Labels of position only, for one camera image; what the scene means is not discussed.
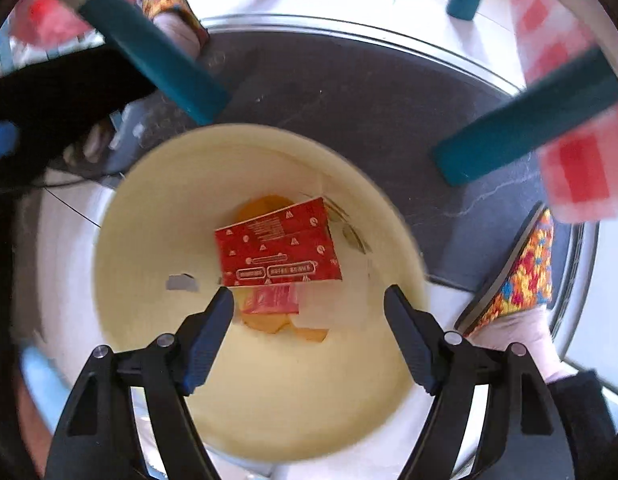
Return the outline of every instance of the tile floor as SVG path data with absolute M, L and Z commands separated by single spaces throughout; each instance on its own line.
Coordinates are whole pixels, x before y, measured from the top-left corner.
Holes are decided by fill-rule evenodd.
M 484 0 L 473 23 L 448 18 L 444 12 L 446 0 L 190 1 L 203 21 L 214 18 L 217 22 L 218 18 L 233 14 L 270 13 L 316 16 L 384 28 L 470 59 L 519 88 L 524 85 L 512 33 L 509 0 Z M 64 176 L 51 174 L 50 178 Z M 40 211 L 38 224 L 22 222 L 21 230 L 37 244 L 35 268 L 28 266 L 28 276 L 32 277 L 28 283 L 37 286 L 35 306 L 39 319 L 33 325 L 25 322 L 30 316 L 26 305 L 22 304 L 31 296 L 20 286 L 20 292 L 16 291 L 16 296 L 22 300 L 16 302 L 19 305 L 16 319 L 20 320 L 18 333 L 32 338 L 57 364 L 68 383 L 77 377 L 90 349 L 102 341 L 90 273 L 98 226 L 113 194 L 97 184 L 44 191 L 31 199 Z M 467 293 L 438 285 L 431 286 L 430 295 L 432 310 L 443 327 L 451 327 L 469 300 Z M 79 344 L 76 334 L 80 335 Z M 467 431 L 459 462 L 476 445 L 484 392 L 477 392 L 475 406 L 474 426 Z M 277 468 L 273 478 L 393 479 L 415 443 L 427 408 L 412 406 L 407 400 L 384 428 L 365 441 L 321 460 Z M 254 478 L 231 464 L 221 467 L 225 479 Z

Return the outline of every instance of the red and white checkered cloth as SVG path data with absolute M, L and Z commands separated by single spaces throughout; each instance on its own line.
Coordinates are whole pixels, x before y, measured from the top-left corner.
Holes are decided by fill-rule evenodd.
M 557 0 L 512 0 L 528 84 L 595 44 Z M 618 104 L 537 150 L 552 212 L 564 222 L 618 216 Z

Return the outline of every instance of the red checkered fabric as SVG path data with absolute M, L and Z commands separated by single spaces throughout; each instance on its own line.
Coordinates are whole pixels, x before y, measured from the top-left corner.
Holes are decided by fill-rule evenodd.
M 512 0 L 527 83 L 595 44 L 557 0 Z M 552 213 L 564 222 L 618 216 L 618 104 L 537 150 Z

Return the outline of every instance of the black pants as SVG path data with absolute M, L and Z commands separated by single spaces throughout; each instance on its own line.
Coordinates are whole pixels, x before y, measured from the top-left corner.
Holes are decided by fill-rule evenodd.
M 0 160 L 0 187 L 28 184 L 49 160 L 109 113 L 155 87 L 117 50 L 101 46 L 23 68 L 0 79 L 0 121 L 20 130 L 15 154 Z M 9 337 L 16 196 L 0 196 L 0 478 L 33 480 L 20 439 Z M 550 391 L 581 480 L 618 478 L 618 436 L 593 372 L 557 381 Z

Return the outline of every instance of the colorful slipper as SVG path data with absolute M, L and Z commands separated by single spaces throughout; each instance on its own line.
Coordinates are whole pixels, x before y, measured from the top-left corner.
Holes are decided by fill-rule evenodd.
M 187 0 L 142 0 L 142 12 L 150 20 L 161 12 L 174 12 L 196 33 L 200 48 L 209 40 L 209 33 L 196 18 Z
M 465 308 L 455 329 L 467 337 L 501 316 L 549 303 L 553 238 L 554 219 L 549 209 L 538 203 L 502 270 Z

